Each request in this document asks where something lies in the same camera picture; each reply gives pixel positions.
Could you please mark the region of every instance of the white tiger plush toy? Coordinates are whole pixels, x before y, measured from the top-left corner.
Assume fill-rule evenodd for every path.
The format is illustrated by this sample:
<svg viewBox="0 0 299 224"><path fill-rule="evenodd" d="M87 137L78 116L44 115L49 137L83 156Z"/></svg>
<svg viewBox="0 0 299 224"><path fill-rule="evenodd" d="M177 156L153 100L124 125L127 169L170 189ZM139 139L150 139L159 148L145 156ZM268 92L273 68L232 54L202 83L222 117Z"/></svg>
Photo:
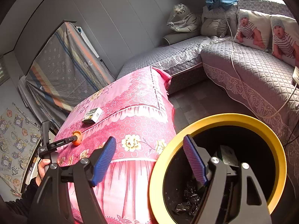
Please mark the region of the white tiger plush toy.
<svg viewBox="0 0 299 224"><path fill-rule="evenodd" d="M175 17L178 17L180 20L172 22ZM199 25L200 19L182 3L174 5L173 11L167 22L167 26L176 32L196 31Z"/></svg>

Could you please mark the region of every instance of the metal screw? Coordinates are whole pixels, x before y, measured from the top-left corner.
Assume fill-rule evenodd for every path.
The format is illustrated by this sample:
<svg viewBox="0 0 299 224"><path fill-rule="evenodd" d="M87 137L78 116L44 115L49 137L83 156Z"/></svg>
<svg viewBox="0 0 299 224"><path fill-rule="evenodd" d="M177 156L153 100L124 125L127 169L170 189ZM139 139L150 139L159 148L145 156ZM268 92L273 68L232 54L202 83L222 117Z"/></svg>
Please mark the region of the metal screw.
<svg viewBox="0 0 299 224"><path fill-rule="evenodd" d="M214 156L211 158L211 162L217 164L219 162L219 158Z"/></svg>
<svg viewBox="0 0 299 224"><path fill-rule="evenodd" d="M80 160L80 162L81 162L82 164L86 164L86 163L89 162L89 159L85 157L85 158L82 158L82 159Z"/></svg>
<svg viewBox="0 0 299 224"><path fill-rule="evenodd" d="M249 164L244 162L244 163L242 163L242 167L245 169L249 169Z"/></svg>
<svg viewBox="0 0 299 224"><path fill-rule="evenodd" d="M50 165L50 168L51 168L51 169L56 169L57 167L58 167L57 163L52 163L52 164Z"/></svg>

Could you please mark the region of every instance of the orange stripe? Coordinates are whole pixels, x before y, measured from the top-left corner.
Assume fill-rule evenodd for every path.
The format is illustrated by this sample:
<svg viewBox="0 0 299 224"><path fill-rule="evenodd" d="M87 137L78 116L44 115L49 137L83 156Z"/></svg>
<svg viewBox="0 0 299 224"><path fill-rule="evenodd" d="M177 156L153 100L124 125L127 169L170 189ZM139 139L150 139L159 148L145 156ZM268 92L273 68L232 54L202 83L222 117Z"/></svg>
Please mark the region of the orange stripe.
<svg viewBox="0 0 299 224"><path fill-rule="evenodd" d="M49 93L54 101L54 103L60 107L63 108L62 103L55 97L53 97L53 93L51 91L51 89L48 87L48 85L44 82L44 80L42 79L42 77L40 76L40 74L38 73L38 71L36 70L36 68L34 67L34 65L32 65L31 70L33 71L35 77L38 79L38 81L41 83L42 87L44 88L44 90Z"/></svg>
<svg viewBox="0 0 299 224"><path fill-rule="evenodd" d="M68 23L65 23L66 26L69 28L69 29L74 29L73 27L71 27ZM93 64L95 65L95 67L97 68L97 70L101 73L102 77L106 80L107 83L111 83L110 80L106 77L105 73L101 70L101 68L98 66L98 63L95 62L93 56L90 54L90 51L87 50L84 46L84 44L82 44L82 38L78 37L78 34L77 33L73 33L73 38L74 40L76 41L76 43L80 46L80 48L83 50L83 52L86 54L87 58L90 60L90 61L93 61Z"/></svg>

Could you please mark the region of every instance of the orange ball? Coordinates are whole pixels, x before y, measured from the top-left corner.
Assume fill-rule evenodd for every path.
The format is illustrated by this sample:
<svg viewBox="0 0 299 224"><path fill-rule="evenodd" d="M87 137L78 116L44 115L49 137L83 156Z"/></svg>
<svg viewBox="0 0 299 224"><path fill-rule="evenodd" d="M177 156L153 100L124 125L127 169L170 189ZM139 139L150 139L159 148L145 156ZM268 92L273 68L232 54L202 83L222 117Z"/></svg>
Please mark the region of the orange ball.
<svg viewBox="0 0 299 224"><path fill-rule="evenodd" d="M78 131L78 130L74 131L73 136L77 136L77 140L73 141L73 144L75 146L79 146L81 144L81 141L82 141L82 138L83 138L83 135L82 135L81 131Z"/></svg>

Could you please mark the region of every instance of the blue stripe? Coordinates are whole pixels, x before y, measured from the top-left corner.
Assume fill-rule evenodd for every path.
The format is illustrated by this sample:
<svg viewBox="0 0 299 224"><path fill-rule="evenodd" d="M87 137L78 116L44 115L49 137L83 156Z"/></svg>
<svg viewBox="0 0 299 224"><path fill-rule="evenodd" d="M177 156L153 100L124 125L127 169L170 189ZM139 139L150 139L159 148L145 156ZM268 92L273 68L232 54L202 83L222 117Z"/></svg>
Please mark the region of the blue stripe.
<svg viewBox="0 0 299 224"><path fill-rule="evenodd" d="M79 70L79 72L83 75L83 77L89 82L89 84L93 87L93 89L97 92L99 91L98 87L90 80L90 78L87 76L87 74L82 70L78 62L75 61L73 55L68 50L68 48L65 46L64 42L60 38L59 34L55 32L56 37L58 38L60 44L62 45L64 51L68 54L68 56L71 58L72 62L74 63L75 67Z"/></svg>
<svg viewBox="0 0 299 224"><path fill-rule="evenodd" d="M32 70L30 70L29 74L30 74L31 78L33 79L33 81L36 83L37 89L39 91L41 91L40 87L42 87L42 85L41 85L40 81L37 79L37 77L35 76L34 72ZM50 101L53 104L55 104L53 98L47 92L45 92L44 90L42 92L44 93L45 99L47 99L48 101Z"/></svg>

